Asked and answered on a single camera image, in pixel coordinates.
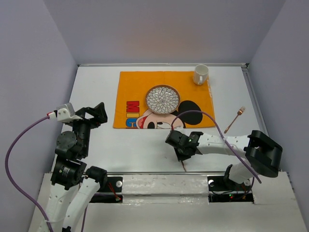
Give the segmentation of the copper fork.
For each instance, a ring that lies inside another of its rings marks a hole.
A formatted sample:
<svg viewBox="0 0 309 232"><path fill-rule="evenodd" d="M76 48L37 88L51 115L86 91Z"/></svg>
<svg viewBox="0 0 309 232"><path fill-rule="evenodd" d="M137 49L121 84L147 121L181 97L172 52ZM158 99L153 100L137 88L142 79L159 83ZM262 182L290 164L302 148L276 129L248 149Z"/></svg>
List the copper fork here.
<svg viewBox="0 0 309 232"><path fill-rule="evenodd" d="M225 129L224 134L226 134L226 133L230 130L230 128L231 128L232 125L235 123L235 121L237 120L237 118L238 118L239 116L241 116L241 115L244 113L245 109L246 109L246 108L243 106L243 107L241 107L241 108L237 111L237 115L235 116L235 118L233 119L233 121L228 125L228 127Z"/></svg>

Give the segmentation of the yellow Mickey Mouse cloth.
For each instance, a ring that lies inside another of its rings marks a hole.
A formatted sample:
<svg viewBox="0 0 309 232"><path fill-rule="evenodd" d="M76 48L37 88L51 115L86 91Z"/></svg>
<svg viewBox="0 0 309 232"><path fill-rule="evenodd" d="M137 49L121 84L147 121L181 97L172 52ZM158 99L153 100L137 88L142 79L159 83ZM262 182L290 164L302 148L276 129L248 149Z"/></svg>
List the yellow Mickey Mouse cloth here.
<svg viewBox="0 0 309 232"><path fill-rule="evenodd" d="M113 127L115 129L169 129L214 127L211 88L198 86L193 71L121 72ZM169 115L148 110L146 95L155 86L166 85L180 95L178 108Z"/></svg>

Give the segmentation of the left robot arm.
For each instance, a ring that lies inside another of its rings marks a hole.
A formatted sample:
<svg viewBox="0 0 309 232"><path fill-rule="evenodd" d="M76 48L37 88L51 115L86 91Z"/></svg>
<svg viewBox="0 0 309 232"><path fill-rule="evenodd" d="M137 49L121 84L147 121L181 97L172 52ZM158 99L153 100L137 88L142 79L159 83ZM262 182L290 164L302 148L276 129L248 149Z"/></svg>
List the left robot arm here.
<svg viewBox="0 0 309 232"><path fill-rule="evenodd" d="M59 122L72 128L56 139L56 162L51 176L51 187L40 232L72 232L92 197L106 188L107 171L91 166L82 159L88 156L90 132L108 121L103 102L94 108L74 111L71 103L56 109Z"/></svg>

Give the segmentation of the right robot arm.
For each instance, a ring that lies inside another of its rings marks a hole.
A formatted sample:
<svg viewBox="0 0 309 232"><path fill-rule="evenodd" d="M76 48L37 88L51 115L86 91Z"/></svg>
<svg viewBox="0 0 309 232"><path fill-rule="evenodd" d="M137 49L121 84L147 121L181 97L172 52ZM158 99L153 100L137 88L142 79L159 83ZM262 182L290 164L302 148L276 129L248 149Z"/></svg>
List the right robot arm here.
<svg viewBox="0 0 309 232"><path fill-rule="evenodd" d="M238 164L230 164L222 178L228 190L239 190L247 180L259 176L276 178L279 174L283 148L259 130L243 136L215 136L199 131L189 135L178 130L168 134L166 144L172 146L179 162L192 156L220 154L235 156Z"/></svg>

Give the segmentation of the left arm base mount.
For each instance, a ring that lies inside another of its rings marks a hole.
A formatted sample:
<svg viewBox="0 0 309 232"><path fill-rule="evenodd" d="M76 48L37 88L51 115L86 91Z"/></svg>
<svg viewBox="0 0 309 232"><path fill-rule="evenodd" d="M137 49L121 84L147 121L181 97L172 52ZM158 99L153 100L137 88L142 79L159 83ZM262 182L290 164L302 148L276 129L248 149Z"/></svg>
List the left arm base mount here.
<svg viewBox="0 0 309 232"><path fill-rule="evenodd" d="M100 187L92 197L90 203L122 203L122 187L122 176L108 176L106 185Z"/></svg>

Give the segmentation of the white ceramic mug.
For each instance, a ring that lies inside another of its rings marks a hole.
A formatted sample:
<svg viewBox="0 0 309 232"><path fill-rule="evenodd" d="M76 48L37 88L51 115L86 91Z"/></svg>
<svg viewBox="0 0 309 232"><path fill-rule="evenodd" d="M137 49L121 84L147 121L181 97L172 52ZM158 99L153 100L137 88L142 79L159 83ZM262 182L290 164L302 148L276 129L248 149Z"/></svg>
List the white ceramic mug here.
<svg viewBox="0 0 309 232"><path fill-rule="evenodd" d="M193 81L196 85L203 85L209 77L209 68L205 64L195 66Z"/></svg>

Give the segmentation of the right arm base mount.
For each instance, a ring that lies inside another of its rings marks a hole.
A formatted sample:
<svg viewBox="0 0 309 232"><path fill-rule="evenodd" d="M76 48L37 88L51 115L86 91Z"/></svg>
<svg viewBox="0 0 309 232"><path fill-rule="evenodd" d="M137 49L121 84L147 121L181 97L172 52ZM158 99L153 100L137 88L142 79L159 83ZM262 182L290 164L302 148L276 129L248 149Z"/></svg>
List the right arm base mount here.
<svg viewBox="0 0 309 232"><path fill-rule="evenodd" d="M253 184L246 180L242 184L229 184L223 176L209 176L209 202L210 203L253 203Z"/></svg>

